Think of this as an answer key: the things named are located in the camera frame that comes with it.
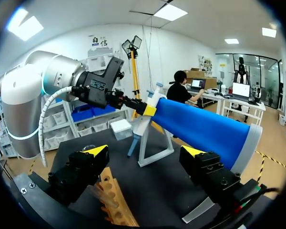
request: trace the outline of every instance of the glass partition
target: glass partition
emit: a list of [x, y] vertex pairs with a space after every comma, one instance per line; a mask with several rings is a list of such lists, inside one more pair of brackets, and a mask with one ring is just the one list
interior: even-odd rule
[[232, 54], [218, 54], [216, 55], [216, 73], [217, 81], [225, 84], [226, 88], [232, 86], [234, 79], [234, 61]]
[[234, 70], [238, 70], [239, 58], [243, 57], [245, 70], [249, 72], [251, 86], [261, 86], [261, 101], [277, 109], [279, 103], [279, 68], [277, 60], [249, 54], [216, 54], [216, 77], [226, 88], [232, 87]]

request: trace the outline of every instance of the desk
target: desk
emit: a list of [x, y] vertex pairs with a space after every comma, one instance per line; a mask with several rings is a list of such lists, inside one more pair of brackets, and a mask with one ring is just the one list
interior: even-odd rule
[[[249, 108], [252, 108], [252, 109], [255, 110], [254, 114], [249, 114], [249, 113], [245, 113], [245, 112], [233, 109], [232, 108], [232, 103], [238, 104], [238, 105], [248, 106]], [[266, 110], [266, 108], [265, 108], [265, 105], [264, 105], [263, 102], [258, 104], [258, 105], [252, 105], [252, 104], [249, 104], [248, 102], [244, 102], [244, 101], [237, 100], [237, 99], [223, 99], [223, 109], [222, 109], [222, 113], [221, 113], [222, 116], [224, 115], [225, 110], [233, 111], [233, 112], [236, 112], [236, 113], [239, 113], [239, 114], [247, 115], [248, 117], [251, 117], [251, 118], [255, 118], [257, 120], [256, 124], [257, 125], [261, 125], [262, 118], [263, 118], [263, 113]]]
[[[206, 197], [200, 186], [195, 186], [179, 163], [180, 146], [173, 142], [175, 152], [143, 168], [138, 165], [139, 147], [127, 158], [133, 138], [116, 141], [112, 130], [104, 130], [84, 137], [62, 142], [55, 156], [51, 172], [65, 165], [68, 155], [86, 145], [109, 148], [110, 167], [117, 178], [125, 200], [141, 227], [175, 226], [181, 229], [199, 229], [212, 221], [219, 207], [213, 206], [206, 213], [185, 224], [181, 218], [197, 207]], [[166, 148], [165, 136], [150, 129], [146, 156], [152, 156]], [[261, 196], [250, 208], [254, 218], [271, 202]], [[102, 204], [86, 189], [70, 209], [87, 217], [102, 221], [105, 214]]]
[[[192, 95], [197, 95], [198, 92], [191, 92], [191, 91], [188, 91], [190, 94]], [[208, 94], [208, 93], [203, 93], [202, 98], [206, 98], [206, 99], [211, 99], [211, 100], [215, 100], [217, 101], [217, 109], [216, 109], [216, 114], [219, 114], [220, 115], [220, 109], [221, 109], [221, 106], [222, 106], [222, 100], [223, 100], [223, 97], [221, 97], [220, 95], [213, 95], [213, 94]]]

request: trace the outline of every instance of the ceiling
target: ceiling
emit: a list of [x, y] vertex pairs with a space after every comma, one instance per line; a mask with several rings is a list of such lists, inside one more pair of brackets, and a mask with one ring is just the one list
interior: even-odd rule
[[[138, 24], [174, 31], [194, 38], [215, 49], [246, 48], [278, 52], [282, 46], [280, 32], [276, 38], [262, 36], [262, 27], [274, 20], [255, 0], [173, 0], [170, 4], [187, 15], [169, 22], [148, 14], [156, 13], [162, 0], [35, 0], [24, 8], [26, 19], [35, 16], [42, 30], [24, 42], [6, 31], [0, 48], [0, 66], [13, 63], [33, 47], [68, 31], [102, 24]], [[148, 14], [134, 13], [139, 11]], [[237, 38], [238, 45], [224, 39]]]

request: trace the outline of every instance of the black tabletop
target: black tabletop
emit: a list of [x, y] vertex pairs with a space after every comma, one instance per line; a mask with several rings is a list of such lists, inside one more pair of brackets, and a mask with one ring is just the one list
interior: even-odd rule
[[[108, 145], [110, 162], [108, 166], [117, 178], [124, 198], [140, 226], [175, 226], [198, 229], [212, 221], [219, 207], [185, 224], [181, 218], [197, 207], [206, 197], [201, 187], [196, 187], [179, 163], [180, 146], [173, 142], [175, 152], [145, 167], [139, 167], [140, 144], [133, 155], [127, 153], [133, 138], [117, 141], [112, 130], [105, 130], [61, 143], [51, 168], [52, 172], [63, 167], [68, 155], [82, 150], [87, 145], [96, 147]], [[145, 157], [152, 156], [166, 148], [164, 135], [151, 128]], [[256, 217], [270, 199], [260, 197], [250, 209]], [[69, 207], [92, 219], [102, 219], [102, 204], [85, 190], [78, 201]]]

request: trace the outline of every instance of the blue tube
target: blue tube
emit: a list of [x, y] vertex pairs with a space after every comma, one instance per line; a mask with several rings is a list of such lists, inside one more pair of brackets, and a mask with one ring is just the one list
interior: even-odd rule
[[160, 99], [152, 120], [202, 151], [214, 151], [225, 167], [237, 160], [250, 126], [233, 119], [168, 99]]
[[135, 146], [137, 145], [138, 141], [140, 140], [140, 138], [141, 138], [140, 136], [133, 134], [133, 143], [130, 146], [127, 157], [130, 157], [133, 154], [133, 150]]

